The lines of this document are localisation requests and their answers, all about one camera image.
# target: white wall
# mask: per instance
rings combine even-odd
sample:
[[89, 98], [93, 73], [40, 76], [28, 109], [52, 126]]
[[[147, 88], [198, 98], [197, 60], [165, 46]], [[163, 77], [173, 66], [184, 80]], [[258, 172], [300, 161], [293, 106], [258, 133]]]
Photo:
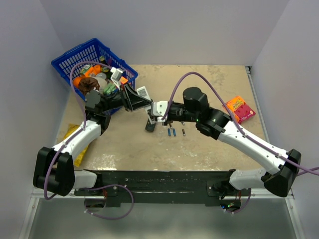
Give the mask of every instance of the white wall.
[[[319, 166], [319, 1], [290, 0], [252, 68], [272, 143]], [[319, 235], [319, 177], [297, 178], [293, 191], [307, 238]]]
[[17, 238], [38, 150], [54, 143], [67, 88], [50, 61], [63, 53], [38, 0], [0, 7], [0, 238]]
[[131, 64], [252, 65], [288, 0], [41, 0], [64, 48], [97, 37]]

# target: blue plastic crate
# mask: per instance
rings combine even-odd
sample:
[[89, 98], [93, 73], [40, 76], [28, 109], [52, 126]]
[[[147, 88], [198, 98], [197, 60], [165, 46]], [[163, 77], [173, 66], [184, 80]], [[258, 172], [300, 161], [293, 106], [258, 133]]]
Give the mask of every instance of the blue plastic crate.
[[[60, 76], [70, 85], [69, 77], [72, 67], [82, 61], [95, 61], [99, 62], [99, 57], [103, 55], [106, 62], [108, 62], [112, 67], [121, 68], [124, 70], [123, 76], [128, 79], [131, 86], [135, 89], [135, 79], [138, 73], [131, 68], [126, 62], [119, 57], [117, 57], [110, 48], [106, 47], [97, 38], [92, 38], [91, 40], [80, 44], [71, 50], [68, 50], [63, 55], [57, 57], [51, 61], [51, 65], [60, 73]], [[79, 66], [75, 69], [73, 78], [80, 75], [80, 71], [84, 65]], [[85, 100], [84, 95], [75, 88], [76, 93]], [[109, 114], [113, 114], [120, 108], [108, 111]]]

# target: wooden table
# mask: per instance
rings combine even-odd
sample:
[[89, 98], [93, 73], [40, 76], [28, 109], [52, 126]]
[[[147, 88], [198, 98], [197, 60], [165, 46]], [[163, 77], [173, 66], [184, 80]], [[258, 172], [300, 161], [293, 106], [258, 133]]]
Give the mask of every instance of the wooden table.
[[[251, 86], [244, 66], [214, 65], [132, 65], [139, 76], [136, 87], [146, 86], [154, 101], [169, 100], [179, 78], [189, 71], [205, 76], [226, 102], [240, 95], [257, 112]], [[212, 107], [223, 110], [221, 102], [197, 76], [188, 76], [180, 85], [174, 101], [182, 103], [182, 92], [196, 86], [208, 95]], [[57, 140], [61, 141], [69, 123], [80, 124], [82, 115], [70, 94]], [[156, 125], [153, 133], [144, 130], [147, 115], [143, 109], [116, 112], [109, 128], [93, 141], [78, 169], [89, 170], [247, 170], [260, 167], [237, 149], [202, 135], [194, 123], [182, 126], [174, 122], [176, 137], [168, 137], [167, 127]], [[258, 114], [242, 124], [247, 130], [264, 138]]]

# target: gray floor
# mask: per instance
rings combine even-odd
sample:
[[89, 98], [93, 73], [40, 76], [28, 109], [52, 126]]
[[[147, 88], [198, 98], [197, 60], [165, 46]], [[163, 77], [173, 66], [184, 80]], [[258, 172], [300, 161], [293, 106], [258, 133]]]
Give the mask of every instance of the gray floor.
[[[136, 204], [122, 220], [107, 221], [84, 213], [83, 199], [40, 200], [31, 239], [294, 239], [284, 199], [252, 199], [231, 216], [204, 205]], [[110, 208], [119, 216], [129, 208]]]

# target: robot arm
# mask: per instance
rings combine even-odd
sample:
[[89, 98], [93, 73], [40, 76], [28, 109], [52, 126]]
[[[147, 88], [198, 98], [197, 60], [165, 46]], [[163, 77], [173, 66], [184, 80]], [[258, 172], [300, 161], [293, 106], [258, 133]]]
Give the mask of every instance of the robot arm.
[[[153, 123], [195, 122], [196, 128], [202, 134], [239, 149], [263, 167], [251, 171], [229, 170], [228, 177], [214, 185], [214, 190], [228, 195], [244, 188], [264, 187], [277, 196], [287, 196], [298, 173], [297, 168], [270, 154], [238, 132], [231, 117], [210, 107], [207, 95], [199, 88], [187, 88], [183, 92], [183, 101], [184, 104], [173, 102], [170, 106], [167, 101], [153, 102], [145, 87], [135, 91], [129, 84], [120, 86], [117, 93], [108, 97], [97, 91], [90, 91], [86, 95], [85, 105], [87, 126], [59, 154], [57, 167], [51, 171], [49, 177], [48, 191], [65, 196], [71, 189], [94, 187], [97, 175], [86, 170], [74, 171], [73, 159], [107, 129], [111, 116], [103, 112], [124, 106], [127, 111], [144, 108]], [[168, 114], [163, 117], [168, 107]], [[270, 145], [249, 131], [243, 130], [263, 145], [273, 148], [276, 152], [300, 164], [301, 155], [298, 151], [293, 149], [286, 152], [284, 149]], [[52, 158], [64, 143], [65, 141], [52, 148], [44, 147], [39, 151], [33, 178], [35, 187], [43, 188], [45, 175]]]

